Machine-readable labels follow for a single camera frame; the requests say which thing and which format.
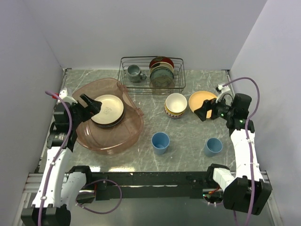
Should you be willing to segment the tan bottom plate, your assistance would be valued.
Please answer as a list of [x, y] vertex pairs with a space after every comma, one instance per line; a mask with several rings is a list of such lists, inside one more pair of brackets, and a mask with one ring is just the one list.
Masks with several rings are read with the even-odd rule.
[[189, 98], [189, 107], [192, 112], [199, 109], [205, 100], [211, 100], [217, 98], [217, 96], [209, 91], [197, 91], [194, 92]]

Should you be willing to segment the white bear print plate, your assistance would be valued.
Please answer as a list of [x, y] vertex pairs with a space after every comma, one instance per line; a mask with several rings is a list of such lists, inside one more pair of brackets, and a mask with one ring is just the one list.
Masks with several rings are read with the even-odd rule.
[[95, 123], [107, 125], [117, 121], [124, 112], [122, 100], [114, 95], [102, 95], [95, 99], [101, 102], [101, 110], [91, 120]]

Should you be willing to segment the white watermelon pattern plate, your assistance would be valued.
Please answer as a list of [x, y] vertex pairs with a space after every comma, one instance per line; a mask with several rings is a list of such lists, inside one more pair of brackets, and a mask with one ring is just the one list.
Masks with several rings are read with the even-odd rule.
[[122, 118], [120, 118], [112, 123], [109, 123], [109, 124], [99, 124], [99, 123], [95, 123], [95, 124], [96, 124], [96, 126], [98, 126], [100, 128], [110, 128], [110, 127], [113, 127], [113, 126], [119, 124], [121, 121], [122, 121]]

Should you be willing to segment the plain white ceramic bowl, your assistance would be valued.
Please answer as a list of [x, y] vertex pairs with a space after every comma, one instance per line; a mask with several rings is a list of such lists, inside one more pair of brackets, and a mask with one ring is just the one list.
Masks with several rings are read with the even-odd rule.
[[170, 94], [165, 100], [167, 110], [173, 114], [181, 114], [186, 110], [187, 99], [180, 93]]

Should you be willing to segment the red rimmed cream plate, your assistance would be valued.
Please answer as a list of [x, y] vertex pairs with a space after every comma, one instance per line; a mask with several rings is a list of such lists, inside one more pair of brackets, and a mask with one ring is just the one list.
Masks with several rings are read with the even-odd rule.
[[100, 123], [97, 123], [97, 122], [94, 122], [94, 124], [96, 124], [97, 126], [101, 127], [101, 128], [109, 128], [109, 127], [113, 127], [115, 125], [117, 125], [118, 123], [121, 122], [121, 120], [123, 119], [124, 117], [124, 114], [125, 112], [123, 111], [122, 115], [117, 119], [115, 120], [114, 122], [112, 123], [109, 123], [109, 124], [100, 124]]

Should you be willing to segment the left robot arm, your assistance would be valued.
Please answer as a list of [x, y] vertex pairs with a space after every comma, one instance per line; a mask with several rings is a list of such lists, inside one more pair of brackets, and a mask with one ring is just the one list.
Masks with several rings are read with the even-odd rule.
[[79, 191], [89, 189], [93, 177], [88, 166], [73, 167], [66, 176], [66, 165], [77, 140], [77, 127], [98, 114], [102, 103], [81, 94], [83, 106], [65, 90], [46, 94], [58, 100], [47, 138], [47, 161], [37, 194], [31, 207], [22, 210], [21, 220], [26, 226], [68, 226]]

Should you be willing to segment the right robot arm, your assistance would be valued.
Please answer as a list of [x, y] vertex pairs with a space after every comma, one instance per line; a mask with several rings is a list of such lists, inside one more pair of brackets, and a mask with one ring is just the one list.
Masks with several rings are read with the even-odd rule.
[[272, 187], [264, 181], [256, 158], [255, 129], [253, 122], [247, 119], [251, 101], [250, 96], [240, 93], [234, 96], [231, 105], [224, 99], [213, 98], [204, 100], [194, 113], [201, 121], [206, 120], [208, 111], [212, 120], [224, 119], [235, 151], [236, 174], [233, 176], [227, 166], [213, 163], [206, 172], [207, 185], [222, 189], [226, 209], [259, 215]]

